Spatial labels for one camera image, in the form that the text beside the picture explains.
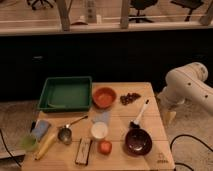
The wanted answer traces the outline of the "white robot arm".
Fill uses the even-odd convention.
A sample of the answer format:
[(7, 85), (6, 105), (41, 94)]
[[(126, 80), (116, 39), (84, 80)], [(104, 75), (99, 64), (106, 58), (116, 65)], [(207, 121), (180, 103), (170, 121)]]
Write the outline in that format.
[(157, 95), (165, 126), (176, 116), (174, 108), (191, 100), (213, 115), (213, 88), (205, 84), (208, 78), (206, 66), (192, 62), (170, 70), (165, 77), (166, 86)]

